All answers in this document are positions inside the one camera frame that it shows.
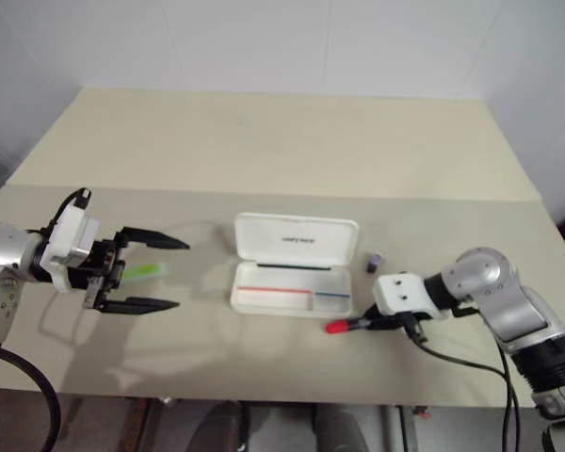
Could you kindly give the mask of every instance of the table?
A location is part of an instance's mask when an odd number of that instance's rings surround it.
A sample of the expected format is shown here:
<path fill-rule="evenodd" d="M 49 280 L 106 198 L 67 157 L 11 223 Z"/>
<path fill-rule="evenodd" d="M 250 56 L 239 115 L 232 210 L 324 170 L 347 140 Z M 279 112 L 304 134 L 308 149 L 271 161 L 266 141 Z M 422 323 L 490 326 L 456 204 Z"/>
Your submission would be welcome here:
<path fill-rule="evenodd" d="M 504 405 L 501 379 L 436 361 L 400 331 L 328 336 L 322 320 L 233 312 L 240 211 L 356 220 L 357 312 L 373 302 L 364 266 L 374 250 L 385 272 L 428 275 L 485 245 L 565 321 L 565 244 L 481 102 L 85 89 L 1 190 L 0 219 L 39 227 L 78 186 L 93 190 L 100 237 L 138 226 L 192 250 L 135 246 L 124 256 L 130 266 L 164 262 L 169 274 L 113 298 L 181 303 L 163 313 L 100 315 L 81 309 L 81 293 L 25 287 L 5 347 L 61 392 Z M 478 318 L 425 329 L 431 347 L 499 365 Z M 33 389 L 3 365 L 0 386 Z"/>

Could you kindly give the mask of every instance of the floor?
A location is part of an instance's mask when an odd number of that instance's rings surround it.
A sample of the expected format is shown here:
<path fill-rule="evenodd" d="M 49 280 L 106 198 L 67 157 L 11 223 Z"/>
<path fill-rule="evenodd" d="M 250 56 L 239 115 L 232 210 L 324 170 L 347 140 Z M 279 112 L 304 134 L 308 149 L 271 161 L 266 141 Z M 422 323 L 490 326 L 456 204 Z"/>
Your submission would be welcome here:
<path fill-rule="evenodd" d="M 133 401 L 74 395 L 61 395 L 60 400 L 63 428 L 56 452 L 123 450 L 121 432 Z M 192 432 L 215 404 L 214 401 L 178 400 L 171 408 L 163 407 L 151 451 L 185 451 Z M 370 452 L 402 451 L 393 432 L 395 427 L 389 427 L 387 419 L 395 409 L 367 405 L 348 409 L 357 419 Z M 502 410 L 434 408 L 430 413 L 429 419 L 415 418 L 419 452 L 500 450 Z M 311 416 L 312 408 L 305 404 L 251 405 L 250 452 L 315 451 Z M 47 429 L 47 410 L 41 395 L 0 391 L 0 422 L 2 452 L 40 450 Z M 540 435 L 547 422 L 534 410 L 525 409 L 522 423 L 522 450 L 541 452 Z"/>

